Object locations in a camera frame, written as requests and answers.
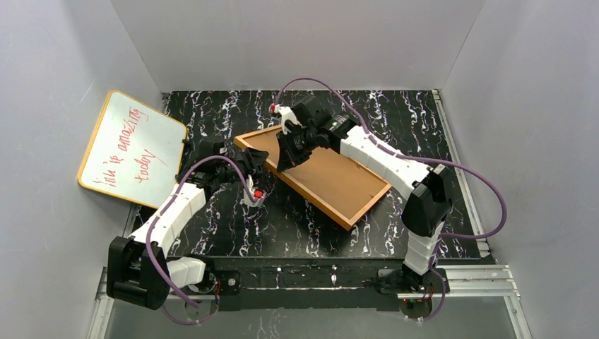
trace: black marble table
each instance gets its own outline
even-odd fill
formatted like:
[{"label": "black marble table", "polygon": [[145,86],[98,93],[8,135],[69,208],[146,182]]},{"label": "black marble table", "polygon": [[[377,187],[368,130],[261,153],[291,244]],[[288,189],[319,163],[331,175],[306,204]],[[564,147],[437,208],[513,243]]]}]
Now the black marble table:
[{"label": "black marble table", "polygon": [[[173,92],[166,113],[187,125],[188,139],[222,136],[227,154],[237,152],[237,135],[273,126],[268,108],[276,91]],[[287,91],[284,105],[306,94],[316,95],[332,112],[345,111],[328,91]],[[450,160],[449,147],[430,91],[343,91],[379,138],[404,154]],[[454,207],[445,232],[472,234],[457,177],[452,179]],[[259,182],[268,194],[260,208],[240,203],[240,184],[219,190],[175,241],[171,254],[274,257],[397,257],[403,258],[408,235],[400,221],[401,198],[393,190],[381,199],[352,231],[346,231],[268,173]],[[141,208],[136,226],[153,213]],[[476,243],[452,239],[440,246],[451,258],[478,258]]]}]

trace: whiteboard frame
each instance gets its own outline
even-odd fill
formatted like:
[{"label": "whiteboard frame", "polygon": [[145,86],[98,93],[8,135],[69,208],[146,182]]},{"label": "whiteboard frame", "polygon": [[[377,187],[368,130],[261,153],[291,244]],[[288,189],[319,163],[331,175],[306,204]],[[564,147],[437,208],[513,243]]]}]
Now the whiteboard frame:
[{"label": "whiteboard frame", "polygon": [[[137,201],[135,199],[127,198],[126,196],[121,196],[120,194],[115,194],[115,193],[112,193],[112,192],[108,192],[108,191],[103,191],[101,189],[97,189],[95,187],[92,187],[92,186],[84,184],[83,181],[81,180],[81,176],[83,175],[83,170],[85,169],[85,165],[88,163],[88,159],[90,157],[92,146],[93,146],[93,144],[95,142],[95,138],[97,136],[98,130],[100,129],[100,125],[102,123],[102,120],[104,119],[104,115],[106,113],[106,109],[108,108],[108,104],[110,102],[110,98],[115,93],[122,94],[122,95],[128,97],[129,99],[131,99],[133,101],[139,102],[140,104],[142,104],[142,105],[146,106],[147,108],[149,108],[149,109],[157,112],[158,114],[161,114],[161,115],[163,115],[163,116],[171,119],[172,121],[175,121],[178,124],[181,124],[184,127],[184,130],[185,130],[185,133],[183,135],[183,140],[187,139],[187,126],[185,124],[183,124],[182,122],[180,122],[179,120],[176,120],[173,117],[170,117],[170,116],[164,114],[163,112],[157,110],[156,108],[154,108],[154,107],[146,104],[145,102],[141,102],[141,101],[137,100],[136,98],[134,98],[134,97],[132,97],[132,96],[126,94],[126,93],[123,93],[120,90],[111,90],[110,92],[108,92],[108,95],[106,96],[106,100],[104,101],[104,105],[102,106],[102,111],[100,113],[100,116],[97,118],[97,121],[95,123],[95,127],[94,127],[94,130],[92,132],[92,136],[90,138],[90,142],[88,143],[88,147],[85,149],[85,155],[83,156],[83,161],[81,162],[81,166],[79,166],[79,171],[77,172],[77,182],[82,187],[84,187],[86,189],[90,189],[92,191],[100,192],[102,194],[107,194],[109,196],[114,196],[114,197],[117,197],[117,198],[120,198],[120,199],[123,199],[123,200],[126,200],[126,201],[130,201],[132,203],[137,203],[139,205],[148,206],[148,207],[151,207],[151,208],[158,208],[158,206],[149,205],[147,203],[143,203],[143,202]],[[185,146],[185,144],[183,142],[181,142],[181,155],[179,156],[179,166],[181,165],[181,161],[183,159],[184,146]],[[175,185],[176,183],[177,183],[177,180],[175,178],[173,178],[173,185]]]}]

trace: whiteboard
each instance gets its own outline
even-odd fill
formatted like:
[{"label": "whiteboard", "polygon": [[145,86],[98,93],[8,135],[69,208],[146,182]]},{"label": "whiteboard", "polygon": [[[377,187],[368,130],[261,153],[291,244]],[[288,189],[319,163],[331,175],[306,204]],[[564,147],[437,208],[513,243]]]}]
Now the whiteboard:
[{"label": "whiteboard", "polygon": [[87,189],[158,208],[176,182],[187,128],[127,94],[108,94],[78,173]]}]

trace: purple cable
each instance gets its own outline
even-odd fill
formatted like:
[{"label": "purple cable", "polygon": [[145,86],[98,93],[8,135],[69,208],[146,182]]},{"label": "purple cable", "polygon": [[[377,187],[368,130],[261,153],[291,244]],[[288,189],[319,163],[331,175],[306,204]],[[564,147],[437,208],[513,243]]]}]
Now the purple cable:
[{"label": "purple cable", "polygon": [[[456,233],[442,233],[441,237],[443,238],[457,238],[457,239],[467,239],[467,240],[476,240],[476,239],[484,239],[487,237],[492,237],[494,235],[496,235],[497,233],[499,233],[499,231],[501,231],[506,223],[507,220],[507,205],[505,203],[505,199],[503,197],[503,195],[501,194],[501,192],[499,192],[499,189],[489,180],[487,179],[485,176],[483,176],[482,174],[480,174],[479,172],[464,166],[462,164],[458,164],[456,162],[452,162],[452,161],[448,161],[448,160],[441,160],[441,159],[432,159],[430,157],[413,157],[410,155],[403,155],[401,153],[396,152],[396,150],[387,148],[384,144],[380,144],[378,142],[378,140],[376,139],[376,136],[374,136],[374,134],[372,134],[369,130],[368,127],[366,125],[366,121],[364,120],[364,118],[362,117],[362,115],[354,108],[352,107],[352,105],[350,105],[350,103],[336,90],[334,90],[333,88],[331,88],[329,85],[325,84],[324,82],[315,79],[315,78],[309,78],[309,77],[303,77],[303,78],[296,78],[291,80],[290,82],[286,83],[285,86],[283,86],[283,88],[281,88],[281,90],[279,91],[279,93],[276,96],[275,99],[275,105],[279,104],[279,101],[281,99],[281,97],[283,96],[283,92],[285,91],[285,89],[291,85],[292,83],[294,83],[295,81],[300,81],[300,80],[308,80],[308,81],[314,81],[317,83],[320,83],[322,86],[326,87],[328,90],[331,91],[331,93],[333,93],[335,96],[337,96],[341,102],[343,102],[343,104],[360,120],[360,126],[362,127],[362,129],[364,129],[364,132],[368,135],[368,139],[380,150],[383,150],[385,153],[399,158],[399,159],[404,159],[404,160],[413,160],[413,161],[420,161],[420,162],[430,162],[430,163],[434,163],[434,164],[441,164],[441,165],[445,165],[445,166],[452,166],[452,167],[457,167],[463,171],[466,171],[468,173],[470,173],[471,175],[477,177],[480,181],[484,182],[490,189],[491,191],[493,191],[493,193],[495,194],[495,196],[497,196],[497,199],[499,200],[499,204],[502,207],[502,218],[499,221],[499,224],[497,225],[496,228],[494,228],[491,232],[488,233],[484,233],[484,234],[479,234],[479,235],[466,235],[466,234],[456,234]],[[438,251],[439,246],[437,245],[435,247],[435,250],[433,250],[433,254],[437,255],[437,251]],[[432,267],[432,262],[431,261],[431,266],[430,266],[430,270],[441,280],[441,301],[439,302],[439,306],[436,307],[436,309],[427,317],[424,318],[424,320],[429,320],[431,319],[433,316],[436,316],[437,313],[439,313],[439,311],[441,310],[441,308],[443,307],[443,303],[445,302],[445,284],[443,281],[443,277],[441,276],[441,274],[437,271],[435,271],[435,269],[433,269]]]},{"label": "purple cable", "polygon": [[[177,190],[174,192],[174,195],[172,196],[172,198],[165,205],[165,207],[162,210],[160,210],[159,214],[156,215],[156,218],[154,218],[154,220],[150,224],[150,228],[148,228],[148,233],[146,234],[146,251],[148,251],[148,254],[153,253],[152,246],[151,246],[152,231],[154,230],[154,227],[156,227],[156,223],[158,223],[160,216],[165,214],[167,209],[174,203],[174,200],[177,198],[177,194],[183,188],[183,184],[185,184],[185,181],[187,180],[187,178],[189,178],[189,175],[191,175],[191,173],[193,173],[196,170],[196,168],[198,168],[200,165],[202,165],[203,163],[205,163],[207,161],[211,161],[211,160],[224,160],[224,161],[228,162],[229,165],[231,165],[231,167],[233,167],[235,172],[237,172],[237,175],[239,175],[239,178],[241,179],[243,187],[244,187],[245,191],[248,193],[248,196],[249,196],[249,199],[251,200],[251,202],[255,203],[256,201],[258,201],[258,199],[254,198],[254,195],[251,194],[249,187],[247,186],[245,179],[243,177],[242,171],[231,159],[229,159],[228,157],[224,157],[222,155],[212,155],[210,157],[205,157],[204,159],[196,162],[196,164],[191,166],[189,171],[187,171],[187,173],[185,173],[185,175],[183,176],[183,178],[181,179],[181,181],[179,183],[179,186],[177,187]],[[149,255],[149,257],[150,257],[150,261],[152,261],[152,264],[154,265],[154,268],[156,268],[156,271],[158,272],[158,274],[160,274],[162,279],[170,286],[170,288],[172,288],[174,293],[176,295],[178,295],[179,298],[183,299],[187,304],[190,304],[191,306],[198,308],[200,305],[197,302],[195,302],[194,300],[192,300],[190,297],[188,297],[183,291],[181,291],[180,288],[178,288],[174,284],[174,282],[172,282],[172,280],[169,278],[168,274],[166,274],[165,270],[163,270],[162,267],[160,267],[160,264],[158,263],[158,260],[156,259],[156,257],[153,255]]]},{"label": "purple cable", "polygon": [[183,326],[197,326],[197,325],[203,323],[204,321],[207,321],[208,319],[212,318],[216,314],[216,312],[214,312],[212,314],[209,314],[204,319],[197,320],[197,321],[185,321],[185,320],[180,320],[180,319],[175,318],[171,313],[168,312],[167,308],[164,306],[160,307],[160,310],[170,321],[172,321],[173,323],[178,323],[179,325],[183,325]]}]

